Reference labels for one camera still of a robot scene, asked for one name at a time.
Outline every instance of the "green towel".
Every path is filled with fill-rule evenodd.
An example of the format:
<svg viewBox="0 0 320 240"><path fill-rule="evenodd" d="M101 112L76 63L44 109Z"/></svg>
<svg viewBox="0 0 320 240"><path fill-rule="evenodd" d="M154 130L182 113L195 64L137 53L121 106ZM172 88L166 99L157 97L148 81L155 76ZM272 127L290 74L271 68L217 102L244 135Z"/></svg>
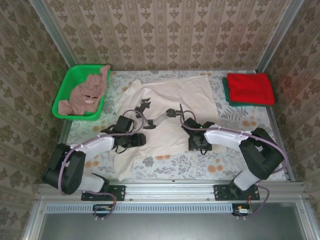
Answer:
<svg viewBox="0 0 320 240"><path fill-rule="evenodd" d="M222 78L222 84L224 89L225 100L229 103L231 107L247 107L247 106L267 107L268 106L268 105L256 104L256 103L230 101L230 97L229 97L230 89L228 87L228 80L226 77Z"/></svg>

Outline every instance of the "brown cloth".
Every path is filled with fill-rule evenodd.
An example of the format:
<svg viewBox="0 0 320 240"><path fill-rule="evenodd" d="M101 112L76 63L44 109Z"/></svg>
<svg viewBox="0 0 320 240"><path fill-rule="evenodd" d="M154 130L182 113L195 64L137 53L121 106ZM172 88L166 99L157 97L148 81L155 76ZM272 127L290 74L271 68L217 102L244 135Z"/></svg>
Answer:
<svg viewBox="0 0 320 240"><path fill-rule="evenodd" d="M60 115L84 115L97 111L101 97L107 90L107 75L110 65L100 68L100 74L89 74L87 79L77 85L70 93L70 99L59 101Z"/></svg>

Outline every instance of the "beige cloth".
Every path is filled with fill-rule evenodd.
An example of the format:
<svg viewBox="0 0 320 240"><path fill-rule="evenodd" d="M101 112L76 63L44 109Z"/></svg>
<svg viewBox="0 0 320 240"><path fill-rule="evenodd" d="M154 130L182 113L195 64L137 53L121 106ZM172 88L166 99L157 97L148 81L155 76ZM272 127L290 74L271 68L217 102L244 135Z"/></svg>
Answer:
<svg viewBox="0 0 320 240"><path fill-rule="evenodd" d="M98 110L100 99L106 93L107 76L110 65L100 68L100 74L89 74L86 80L70 93L68 100L59 101L60 115L84 115Z"/></svg>
<svg viewBox="0 0 320 240"><path fill-rule="evenodd" d="M193 76L168 81L141 83L135 80L130 87L115 99L115 111L120 116L129 109L140 106L141 99L150 98L150 108L143 112L145 117L155 119L167 109L191 110L196 115L196 121L204 124L207 121L219 121L219 114L214 100L208 76ZM126 117L135 119L135 128L141 124L135 113L127 113ZM192 117L185 114L185 119ZM134 161L141 161L146 157L175 155L188 150L187 133L181 128L180 117L167 118L155 129L140 131L146 136L146 144L140 147L128 148L124 153L114 158L114 171L122 181L130 174ZM214 152L223 152L226 147L213 145Z"/></svg>

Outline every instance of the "folded red towel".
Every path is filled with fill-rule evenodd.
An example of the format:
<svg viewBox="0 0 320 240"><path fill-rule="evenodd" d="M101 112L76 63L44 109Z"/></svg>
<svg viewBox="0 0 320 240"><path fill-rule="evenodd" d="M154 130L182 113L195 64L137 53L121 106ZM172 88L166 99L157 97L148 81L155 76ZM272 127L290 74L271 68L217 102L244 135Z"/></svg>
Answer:
<svg viewBox="0 0 320 240"><path fill-rule="evenodd" d="M265 73L228 73L227 81L230 88L229 97L232 102L270 106L275 104L274 92Z"/></svg>

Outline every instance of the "table surface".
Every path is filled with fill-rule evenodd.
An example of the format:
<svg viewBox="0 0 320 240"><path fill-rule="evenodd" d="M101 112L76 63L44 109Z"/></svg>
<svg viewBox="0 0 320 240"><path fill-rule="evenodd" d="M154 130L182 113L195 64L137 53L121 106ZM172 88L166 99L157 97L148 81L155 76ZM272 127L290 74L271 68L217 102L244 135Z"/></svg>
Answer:
<svg viewBox="0 0 320 240"><path fill-rule="evenodd" d="M68 135L68 144L82 143L95 137L100 130L117 121L114 98L125 91L136 79L149 83L153 81L208 75L214 100L220 117L220 125L236 130L252 131L256 127L265 129L273 137L270 119L265 107L231 107L226 102L222 78L227 73L254 73L253 71L113 71L107 86L103 110L97 121L73 121ZM96 173L108 179L117 179L113 169L114 152L104 152L88 159L85 173ZM226 152L186 151L176 155L150 156L133 163L129 179L173 179L173 180L232 180L246 162L240 151L227 148ZM284 171L271 175L269 180L284 181Z"/></svg>

